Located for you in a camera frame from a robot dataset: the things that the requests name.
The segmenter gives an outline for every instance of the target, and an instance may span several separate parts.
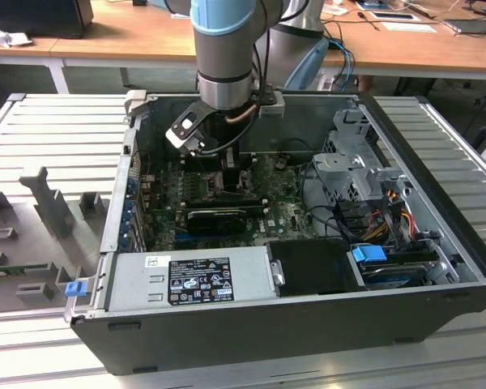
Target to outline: motherboard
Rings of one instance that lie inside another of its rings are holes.
[[[218,189],[221,173],[209,168],[209,160],[189,158],[163,162],[142,176],[151,250],[262,246],[317,236],[299,197],[301,164],[281,155],[250,156],[233,192]],[[219,217],[215,227],[213,215]]]

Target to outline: white sticker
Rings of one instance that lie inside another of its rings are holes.
[[[146,257],[146,267],[168,267],[171,255],[152,255]]]
[[[232,289],[217,289],[216,294],[218,296],[224,296],[225,294],[232,294]]]

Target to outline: metal bracket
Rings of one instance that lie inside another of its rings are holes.
[[[216,113],[214,109],[202,100],[195,101],[178,117],[166,131],[165,136],[171,144],[186,153],[194,153],[203,147],[203,135],[198,127],[205,119]]]
[[[124,109],[127,116],[134,117],[147,111],[146,94],[147,91],[145,90],[132,90],[126,93]]]

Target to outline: robotic arm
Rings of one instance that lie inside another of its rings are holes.
[[[201,99],[171,125],[166,138],[185,154],[218,156],[224,190],[234,190],[240,180],[239,139],[253,126],[265,100],[275,100],[266,96],[265,75],[260,77],[259,91],[252,91],[253,58],[257,68],[261,67],[260,58],[266,63],[273,58],[271,79],[276,85],[303,89],[310,84],[327,50],[320,23],[324,1],[150,2],[172,13],[190,15],[194,27]],[[272,27],[277,29],[265,34]],[[266,74],[268,66],[263,68]],[[204,133],[216,139],[219,146],[206,149]]]
[[[245,105],[252,85],[252,45],[279,22],[290,0],[151,2],[172,13],[190,15],[202,101],[222,111]]]

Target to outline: black plastic cover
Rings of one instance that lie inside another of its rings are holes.
[[[270,261],[279,261],[285,284],[281,297],[332,294],[359,290],[347,258],[347,247],[338,239],[276,241],[266,244]]]

